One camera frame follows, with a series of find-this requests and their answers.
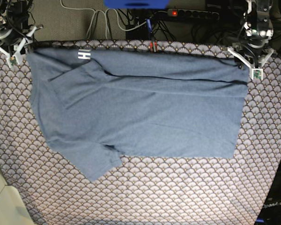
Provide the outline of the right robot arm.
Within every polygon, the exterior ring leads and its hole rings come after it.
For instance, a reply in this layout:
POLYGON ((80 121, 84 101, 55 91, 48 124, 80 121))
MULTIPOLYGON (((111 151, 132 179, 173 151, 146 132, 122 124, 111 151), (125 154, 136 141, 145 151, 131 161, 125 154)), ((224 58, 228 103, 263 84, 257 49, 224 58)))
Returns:
POLYGON ((28 32, 32 0, 0 0, 0 45, 4 49, 20 39, 31 40, 28 32))

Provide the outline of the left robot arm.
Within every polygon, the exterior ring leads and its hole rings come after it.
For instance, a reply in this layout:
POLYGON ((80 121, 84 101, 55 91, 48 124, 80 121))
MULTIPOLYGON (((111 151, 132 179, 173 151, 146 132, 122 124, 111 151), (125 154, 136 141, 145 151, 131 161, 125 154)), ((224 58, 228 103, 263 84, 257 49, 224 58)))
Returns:
POLYGON ((253 58, 255 68, 262 67, 261 54, 274 35, 270 19, 271 0, 248 0, 244 13, 244 45, 253 58))

